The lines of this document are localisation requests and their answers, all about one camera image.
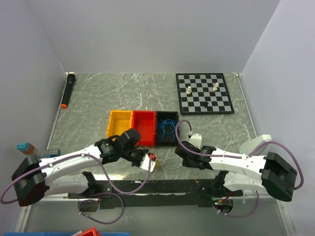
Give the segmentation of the red plastic bin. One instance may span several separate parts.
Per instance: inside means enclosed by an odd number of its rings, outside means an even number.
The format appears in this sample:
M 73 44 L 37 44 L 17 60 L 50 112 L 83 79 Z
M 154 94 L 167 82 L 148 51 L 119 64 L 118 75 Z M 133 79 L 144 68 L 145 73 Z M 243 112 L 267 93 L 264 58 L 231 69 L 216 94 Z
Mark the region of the red plastic bin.
M 132 129 L 140 134 L 141 145 L 154 146 L 156 140 L 156 112 L 133 111 Z

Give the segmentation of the yellow plastic bin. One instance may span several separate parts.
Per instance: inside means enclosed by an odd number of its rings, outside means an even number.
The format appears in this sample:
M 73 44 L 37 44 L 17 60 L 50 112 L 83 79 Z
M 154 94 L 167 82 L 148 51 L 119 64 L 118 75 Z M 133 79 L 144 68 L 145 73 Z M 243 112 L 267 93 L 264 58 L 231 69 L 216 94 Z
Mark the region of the yellow plastic bin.
M 121 135 L 132 127 L 133 111 L 111 110 L 107 126 L 107 138 Z

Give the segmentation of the black plastic bin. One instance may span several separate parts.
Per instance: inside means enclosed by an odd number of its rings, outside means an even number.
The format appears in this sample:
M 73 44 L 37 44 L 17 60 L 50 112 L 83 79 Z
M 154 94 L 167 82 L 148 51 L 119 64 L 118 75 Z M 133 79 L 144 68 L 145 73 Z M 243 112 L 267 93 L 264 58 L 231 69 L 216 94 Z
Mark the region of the black plastic bin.
M 175 135 L 178 120 L 178 112 L 156 111 L 155 146 L 175 147 L 178 145 Z

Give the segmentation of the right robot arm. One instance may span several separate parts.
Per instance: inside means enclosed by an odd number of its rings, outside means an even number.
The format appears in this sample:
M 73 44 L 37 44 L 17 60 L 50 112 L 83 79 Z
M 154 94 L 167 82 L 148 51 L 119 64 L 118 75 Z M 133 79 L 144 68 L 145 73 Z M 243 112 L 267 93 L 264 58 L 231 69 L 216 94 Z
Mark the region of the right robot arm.
M 199 149 L 183 141 L 175 154 L 186 167 L 223 172 L 224 178 L 215 183 L 215 191 L 221 196 L 252 190 L 267 192 L 280 201 L 292 201 L 297 171 L 277 153 L 248 156 L 211 146 Z

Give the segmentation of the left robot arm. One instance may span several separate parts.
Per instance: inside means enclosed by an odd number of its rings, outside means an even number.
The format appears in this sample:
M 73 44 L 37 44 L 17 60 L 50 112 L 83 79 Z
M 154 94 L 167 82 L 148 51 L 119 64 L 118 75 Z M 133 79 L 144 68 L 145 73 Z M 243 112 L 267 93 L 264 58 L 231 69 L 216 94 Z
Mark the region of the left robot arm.
M 28 155 L 13 173 L 11 179 L 19 206 L 26 207 L 42 198 L 62 193 L 76 193 L 87 198 L 97 192 L 92 174 L 83 172 L 77 176 L 71 173 L 84 168 L 113 163 L 123 158 L 132 166 L 148 173 L 155 168 L 155 157 L 148 149 L 140 149 L 136 144 L 140 134 L 129 129 L 121 135 L 114 135 L 97 141 L 82 150 L 51 158 Z

